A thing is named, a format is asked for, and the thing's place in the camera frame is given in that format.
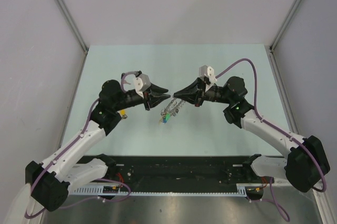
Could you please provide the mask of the steel disc keyring holder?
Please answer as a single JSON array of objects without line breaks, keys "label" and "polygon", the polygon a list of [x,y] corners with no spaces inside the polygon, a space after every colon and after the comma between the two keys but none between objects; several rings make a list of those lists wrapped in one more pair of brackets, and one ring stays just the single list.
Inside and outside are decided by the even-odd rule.
[{"label": "steel disc keyring holder", "polygon": [[161,110],[161,119],[164,119],[167,114],[170,114],[170,117],[177,116],[179,110],[183,107],[185,101],[179,100],[177,98],[171,99],[169,104]]}]

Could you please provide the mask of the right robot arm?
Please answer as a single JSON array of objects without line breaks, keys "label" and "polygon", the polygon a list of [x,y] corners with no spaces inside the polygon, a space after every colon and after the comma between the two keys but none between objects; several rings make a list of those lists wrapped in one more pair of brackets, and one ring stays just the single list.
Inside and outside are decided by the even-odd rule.
[{"label": "right robot arm", "polygon": [[301,192],[311,189],[325,192],[325,175],[330,171],[330,165],[322,142],[313,135],[306,138],[269,122],[258,115],[256,107],[245,99],[246,94],[244,80],[233,76],[223,87],[209,86],[199,77],[173,96],[195,107],[205,101],[227,104],[223,113],[229,124],[253,133],[282,155],[280,158],[260,154],[251,156],[243,169],[246,181],[256,182],[260,177],[273,177],[287,180]]}]

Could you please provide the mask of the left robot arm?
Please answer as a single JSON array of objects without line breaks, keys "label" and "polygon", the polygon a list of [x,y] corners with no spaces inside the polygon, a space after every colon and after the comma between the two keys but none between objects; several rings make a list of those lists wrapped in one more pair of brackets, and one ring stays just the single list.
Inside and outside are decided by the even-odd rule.
[{"label": "left robot arm", "polygon": [[118,125],[122,120],[121,110],[143,105],[149,111],[168,98],[168,90],[151,83],[145,74],[136,77],[134,89],[126,92],[117,80],[104,82],[79,133],[41,163],[31,161],[26,166],[25,182],[31,185],[31,197],[45,210],[55,211],[72,189],[101,178],[112,181],[116,168],[101,158],[95,158],[79,174],[72,175],[70,170]]}]

